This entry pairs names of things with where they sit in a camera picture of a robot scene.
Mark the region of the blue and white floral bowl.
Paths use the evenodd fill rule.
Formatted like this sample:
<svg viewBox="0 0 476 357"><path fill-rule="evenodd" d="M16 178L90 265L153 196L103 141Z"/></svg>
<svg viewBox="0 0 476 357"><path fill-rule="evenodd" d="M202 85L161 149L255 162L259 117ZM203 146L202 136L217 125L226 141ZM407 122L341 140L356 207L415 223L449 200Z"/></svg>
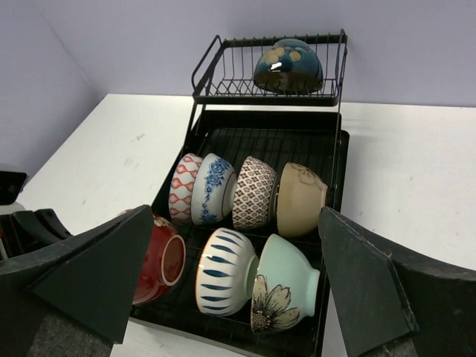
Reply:
<svg viewBox="0 0 476 357"><path fill-rule="evenodd" d="M224 158L209 153L203 158L192 192L191 219L194 225L222 221L232 210L237 175Z"/></svg>

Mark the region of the white bowl brown outside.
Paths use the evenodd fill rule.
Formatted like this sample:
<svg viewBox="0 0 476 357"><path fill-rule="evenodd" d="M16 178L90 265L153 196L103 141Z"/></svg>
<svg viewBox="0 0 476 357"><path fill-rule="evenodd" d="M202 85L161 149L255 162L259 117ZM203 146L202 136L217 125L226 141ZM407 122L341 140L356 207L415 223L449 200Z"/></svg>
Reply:
<svg viewBox="0 0 476 357"><path fill-rule="evenodd" d="M153 228L133 304L149 303L179 281L186 259L184 240L164 217L153 215Z"/></svg>

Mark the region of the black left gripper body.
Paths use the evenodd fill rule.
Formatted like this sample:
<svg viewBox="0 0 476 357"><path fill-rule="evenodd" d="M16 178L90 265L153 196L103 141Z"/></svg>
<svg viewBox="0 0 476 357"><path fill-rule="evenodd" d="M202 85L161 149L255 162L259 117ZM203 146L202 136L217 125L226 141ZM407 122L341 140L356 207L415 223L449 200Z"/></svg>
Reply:
<svg viewBox="0 0 476 357"><path fill-rule="evenodd" d="M72 234L53 209L22 210L1 215L1 260L52 245Z"/></svg>

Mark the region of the white bowl patterned rim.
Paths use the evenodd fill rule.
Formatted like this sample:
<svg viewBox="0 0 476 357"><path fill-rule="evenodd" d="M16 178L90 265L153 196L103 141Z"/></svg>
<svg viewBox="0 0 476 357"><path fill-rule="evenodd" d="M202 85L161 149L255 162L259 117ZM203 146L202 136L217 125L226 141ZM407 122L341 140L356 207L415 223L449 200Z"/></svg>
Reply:
<svg viewBox="0 0 476 357"><path fill-rule="evenodd" d="M195 298L200 312L228 316L251 298L259 258L250 239L218 228L202 250L196 272Z"/></svg>

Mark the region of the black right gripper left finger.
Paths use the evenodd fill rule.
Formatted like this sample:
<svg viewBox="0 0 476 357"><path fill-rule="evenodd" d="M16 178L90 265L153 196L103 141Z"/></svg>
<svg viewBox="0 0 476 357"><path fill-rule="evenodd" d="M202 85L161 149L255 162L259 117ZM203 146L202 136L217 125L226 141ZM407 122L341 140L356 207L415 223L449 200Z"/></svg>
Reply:
<svg viewBox="0 0 476 357"><path fill-rule="evenodd" d="M1 260L1 354L109 356L125 336L152 227L140 205Z"/></svg>

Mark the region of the dark blue patterned bowl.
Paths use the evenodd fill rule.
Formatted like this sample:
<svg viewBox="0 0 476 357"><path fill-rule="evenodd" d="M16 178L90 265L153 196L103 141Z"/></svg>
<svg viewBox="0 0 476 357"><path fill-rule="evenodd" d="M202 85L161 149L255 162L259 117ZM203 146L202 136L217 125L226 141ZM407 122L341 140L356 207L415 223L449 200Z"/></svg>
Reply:
<svg viewBox="0 0 476 357"><path fill-rule="evenodd" d="M173 171L168 196L171 219L177 222L191 220L191 198L203 159L193 153L184 155Z"/></svg>

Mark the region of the brown bowl cream inside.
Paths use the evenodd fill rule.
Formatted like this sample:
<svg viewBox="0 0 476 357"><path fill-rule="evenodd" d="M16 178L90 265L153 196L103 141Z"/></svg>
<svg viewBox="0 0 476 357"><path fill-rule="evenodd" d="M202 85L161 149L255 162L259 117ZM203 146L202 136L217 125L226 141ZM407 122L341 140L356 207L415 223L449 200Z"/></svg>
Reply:
<svg viewBox="0 0 476 357"><path fill-rule="evenodd" d="M323 67L315 51L300 39L280 39L254 69L254 85L275 94L311 94L322 89Z"/></svg>

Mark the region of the black bowl tan outside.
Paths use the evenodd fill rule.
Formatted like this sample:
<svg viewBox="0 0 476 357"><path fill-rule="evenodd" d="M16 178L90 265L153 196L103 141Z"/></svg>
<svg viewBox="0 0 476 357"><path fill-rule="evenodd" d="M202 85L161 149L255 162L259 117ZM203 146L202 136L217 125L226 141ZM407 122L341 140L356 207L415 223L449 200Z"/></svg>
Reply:
<svg viewBox="0 0 476 357"><path fill-rule="evenodd" d="M326 204L327 185L308 167L287 162L277 194L277 230L283 238L294 239L318 227Z"/></svg>

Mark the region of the red lattice patterned bowl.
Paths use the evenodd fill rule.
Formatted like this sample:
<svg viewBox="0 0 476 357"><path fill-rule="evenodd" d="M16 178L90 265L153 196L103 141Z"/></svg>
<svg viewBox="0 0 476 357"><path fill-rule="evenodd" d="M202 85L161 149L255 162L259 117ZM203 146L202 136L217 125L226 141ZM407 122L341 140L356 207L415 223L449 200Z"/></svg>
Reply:
<svg viewBox="0 0 476 357"><path fill-rule="evenodd" d="M243 161L232 208L232 222L236 230L260 228L268 223L276 176L274 168L254 156L249 155Z"/></svg>

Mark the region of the pale green bowl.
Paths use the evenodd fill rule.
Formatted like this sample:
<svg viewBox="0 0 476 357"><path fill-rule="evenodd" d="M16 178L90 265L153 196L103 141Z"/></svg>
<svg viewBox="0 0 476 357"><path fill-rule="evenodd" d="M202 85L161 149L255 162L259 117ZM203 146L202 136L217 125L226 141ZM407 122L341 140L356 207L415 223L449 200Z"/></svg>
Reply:
<svg viewBox="0 0 476 357"><path fill-rule="evenodd" d="M314 316L320 275L300 249L277 234L270 235L254 279L252 332L282 332Z"/></svg>

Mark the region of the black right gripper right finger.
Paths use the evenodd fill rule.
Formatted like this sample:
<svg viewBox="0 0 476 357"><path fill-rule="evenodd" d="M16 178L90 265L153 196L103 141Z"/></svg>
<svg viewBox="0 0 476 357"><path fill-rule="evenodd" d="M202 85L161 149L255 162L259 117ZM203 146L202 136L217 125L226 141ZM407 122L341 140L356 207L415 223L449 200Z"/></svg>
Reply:
<svg viewBox="0 0 476 357"><path fill-rule="evenodd" d="M475 271L425 256L332 208L322 253L349 356L474 356Z"/></svg>

